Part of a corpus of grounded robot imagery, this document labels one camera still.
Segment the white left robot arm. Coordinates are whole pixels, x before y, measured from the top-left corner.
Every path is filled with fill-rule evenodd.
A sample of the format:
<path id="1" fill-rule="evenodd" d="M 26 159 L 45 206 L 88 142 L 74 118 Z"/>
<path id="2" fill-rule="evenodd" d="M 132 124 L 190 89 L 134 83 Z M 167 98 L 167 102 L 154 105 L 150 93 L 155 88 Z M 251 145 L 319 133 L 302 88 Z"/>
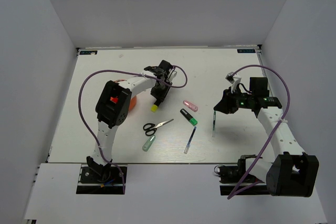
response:
<path id="1" fill-rule="evenodd" d="M 175 67 L 162 60 L 158 66 L 148 66 L 142 74 L 133 74 L 128 80 L 108 81 L 105 84 L 95 108 L 98 119 L 98 135 L 95 138 L 98 143 L 94 153 L 87 157 L 87 164 L 98 181 L 104 182 L 110 178 L 114 138 L 119 125 L 127 118 L 131 100 L 150 89 L 155 98 L 151 110 L 155 112 L 165 100 L 175 76 Z"/>

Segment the yellow cap black highlighter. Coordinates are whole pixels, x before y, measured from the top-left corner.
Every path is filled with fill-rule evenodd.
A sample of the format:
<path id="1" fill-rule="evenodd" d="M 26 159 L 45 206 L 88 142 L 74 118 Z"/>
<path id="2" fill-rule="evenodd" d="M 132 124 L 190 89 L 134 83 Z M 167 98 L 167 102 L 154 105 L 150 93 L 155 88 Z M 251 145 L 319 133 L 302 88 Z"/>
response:
<path id="1" fill-rule="evenodd" d="M 151 107 L 151 111 L 156 112 L 161 103 L 162 102 L 160 100 L 156 100 Z"/>

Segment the green cap black highlighter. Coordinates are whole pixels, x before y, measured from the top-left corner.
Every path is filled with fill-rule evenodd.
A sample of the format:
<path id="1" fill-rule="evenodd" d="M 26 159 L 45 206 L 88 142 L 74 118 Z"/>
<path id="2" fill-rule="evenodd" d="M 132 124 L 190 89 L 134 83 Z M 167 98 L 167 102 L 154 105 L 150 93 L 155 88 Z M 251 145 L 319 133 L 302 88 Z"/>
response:
<path id="1" fill-rule="evenodd" d="M 193 125 L 196 126 L 198 124 L 198 121 L 189 114 L 185 109 L 181 109 L 180 113 Z"/>

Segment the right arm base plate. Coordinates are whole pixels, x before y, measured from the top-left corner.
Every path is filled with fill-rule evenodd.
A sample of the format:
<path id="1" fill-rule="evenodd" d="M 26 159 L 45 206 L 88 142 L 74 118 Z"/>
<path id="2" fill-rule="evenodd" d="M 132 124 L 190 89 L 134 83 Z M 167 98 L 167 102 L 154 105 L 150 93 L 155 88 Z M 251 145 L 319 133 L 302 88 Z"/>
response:
<path id="1" fill-rule="evenodd" d="M 220 183 L 220 195 L 228 196 L 230 192 L 234 189 L 235 184 L 238 183 L 240 178 L 243 176 L 246 170 L 246 159 L 250 160 L 255 158 L 256 155 L 242 155 L 238 160 L 237 164 L 234 165 L 216 165 L 214 167 L 214 173 L 219 177 Z M 254 187 L 248 188 L 241 193 L 239 196 L 252 196 L 252 195 L 268 195 L 266 185 L 256 185 Z"/>

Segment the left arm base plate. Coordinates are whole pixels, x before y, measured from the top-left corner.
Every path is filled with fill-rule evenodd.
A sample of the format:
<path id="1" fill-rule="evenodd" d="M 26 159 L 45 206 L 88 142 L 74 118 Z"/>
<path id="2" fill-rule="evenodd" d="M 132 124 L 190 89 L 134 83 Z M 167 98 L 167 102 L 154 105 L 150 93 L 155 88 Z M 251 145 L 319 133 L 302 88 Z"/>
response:
<path id="1" fill-rule="evenodd" d="M 120 171 L 112 166 L 107 175 L 99 177 L 91 168 L 83 166 L 78 179 L 77 195 L 123 195 Z"/>

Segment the pink translucent correction tape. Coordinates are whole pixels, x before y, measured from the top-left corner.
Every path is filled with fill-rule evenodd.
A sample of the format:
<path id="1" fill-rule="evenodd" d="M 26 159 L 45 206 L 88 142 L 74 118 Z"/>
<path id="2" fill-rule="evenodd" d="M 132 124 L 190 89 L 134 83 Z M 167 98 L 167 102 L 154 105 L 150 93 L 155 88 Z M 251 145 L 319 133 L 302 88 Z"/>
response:
<path id="1" fill-rule="evenodd" d="M 196 106 L 195 104 L 193 104 L 193 103 L 190 102 L 190 101 L 184 100 L 184 101 L 183 101 L 183 104 L 184 104 L 187 108 L 191 109 L 191 110 L 194 111 L 194 112 L 197 112 L 197 111 L 198 111 L 198 106 Z"/>

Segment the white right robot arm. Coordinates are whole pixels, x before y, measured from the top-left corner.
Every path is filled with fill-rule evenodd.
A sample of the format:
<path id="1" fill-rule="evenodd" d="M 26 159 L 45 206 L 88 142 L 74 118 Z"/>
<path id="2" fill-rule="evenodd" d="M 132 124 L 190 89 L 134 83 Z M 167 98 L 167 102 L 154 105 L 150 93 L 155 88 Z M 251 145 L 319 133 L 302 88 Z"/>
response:
<path id="1" fill-rule="evenodd" d="M 243 155 L 235 166 L 219 165 L 214 172 L 223 184 L 235 184 L 239 180 L 252 184 L 265 183 L 272 196 L 310 197 L 319 168 L 316 156 L 308 155 L 298 144 L 287 122 L 282 119 L 283 110 L 278 98 L 271 97 L 266 77 L 251 77 L 249 89 L 240 90 L 241 77 L 229 74 L 231 87 L 224 90 L 222 99 L 214 107 L 216 112 L 233 114 L 238 109 L 254 112 L 264 127 L 275 160 L 267 161 L 256 155 Z"/>

